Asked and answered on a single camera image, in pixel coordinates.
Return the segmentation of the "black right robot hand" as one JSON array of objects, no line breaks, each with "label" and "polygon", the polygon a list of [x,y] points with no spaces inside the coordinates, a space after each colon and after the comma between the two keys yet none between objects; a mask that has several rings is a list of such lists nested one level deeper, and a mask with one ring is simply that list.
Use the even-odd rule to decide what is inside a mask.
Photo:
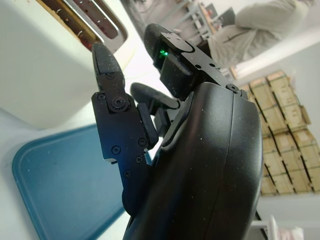
[{"label": "black right robot hand", "polygon": [[201,49],[158,25],[144,46],[170,91],[125,77],[102,43],[91,47],[92,98],[103,158],[117,163],[126,240],[242,240],[263,171],[257,107]]}]

